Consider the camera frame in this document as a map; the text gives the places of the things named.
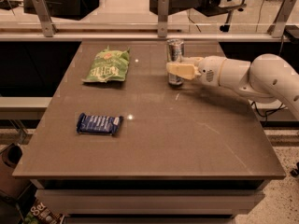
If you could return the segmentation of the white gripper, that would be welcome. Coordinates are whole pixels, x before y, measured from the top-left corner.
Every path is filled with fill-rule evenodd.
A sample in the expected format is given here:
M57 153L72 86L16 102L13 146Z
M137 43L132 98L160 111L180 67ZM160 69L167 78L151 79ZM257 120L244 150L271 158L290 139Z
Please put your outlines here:
M220 74L225 57L184 57L182 63L167 63L166 70L169 74L193 80L200 77L203 85L218 87L220 85Z

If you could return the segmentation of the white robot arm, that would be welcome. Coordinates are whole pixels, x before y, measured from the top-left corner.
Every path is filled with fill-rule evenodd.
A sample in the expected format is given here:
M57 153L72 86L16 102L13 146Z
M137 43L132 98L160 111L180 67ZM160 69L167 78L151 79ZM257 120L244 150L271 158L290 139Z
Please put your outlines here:
M280 100L299 119L299 75L274 54L258 56L252 63L220 56L189 57L168 62L169 74L230 89L260 103Z

